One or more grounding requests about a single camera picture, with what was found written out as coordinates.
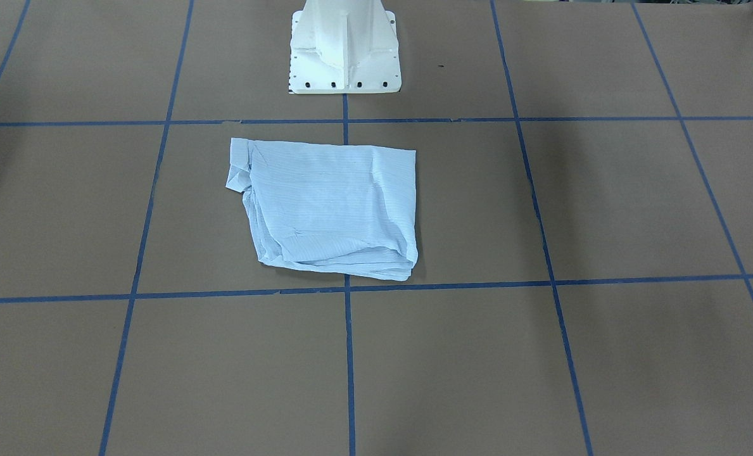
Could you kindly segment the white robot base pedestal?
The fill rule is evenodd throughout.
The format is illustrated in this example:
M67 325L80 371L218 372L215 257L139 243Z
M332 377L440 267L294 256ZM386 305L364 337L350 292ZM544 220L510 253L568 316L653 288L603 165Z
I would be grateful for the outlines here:
M396 15L381 1L306 1L291 17L292 94L402 88Z

